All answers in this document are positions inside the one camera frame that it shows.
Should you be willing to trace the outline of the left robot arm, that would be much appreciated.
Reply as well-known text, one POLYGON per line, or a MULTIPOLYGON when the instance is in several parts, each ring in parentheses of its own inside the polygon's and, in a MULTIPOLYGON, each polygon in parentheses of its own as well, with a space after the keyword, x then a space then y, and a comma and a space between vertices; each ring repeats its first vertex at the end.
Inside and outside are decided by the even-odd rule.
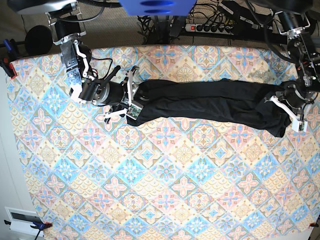
POLYGON ((246 5, 256 21, 263 25, 264 38, 268 47, 284 61, 295 64, 298 79, 288 81, 284 92, 278 94, 279 101, 291 108, 299 109, 304 104, 313 104, 313 93, 320 92, 320 53, 308 28, 311 23, 307 11, 313 7, 312 0, 254 0, 253 3, 270 9, 271 14, 261 20, 254 12, 251 1, 246 5), (288 57, 282 55, 268 39, 267 26, 279 18, 278 32, 287 38, 288 57))

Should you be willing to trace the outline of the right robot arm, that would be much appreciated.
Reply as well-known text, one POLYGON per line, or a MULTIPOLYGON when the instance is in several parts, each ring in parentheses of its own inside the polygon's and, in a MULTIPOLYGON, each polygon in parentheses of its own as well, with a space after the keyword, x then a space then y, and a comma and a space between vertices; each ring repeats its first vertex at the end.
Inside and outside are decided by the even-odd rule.
POLYGON ((94 57, 81 37, 86 35, 84 23, 95 17, 83 18, 78 0, 9 0, 7 5, 20 15, 46 14, 55 31, 53 42, 60 47, 74 102, 99 107, 109 104, 111 80, 121 67, 117 65, 104 77, 98 77, 92 69, 90 62, 94 57))

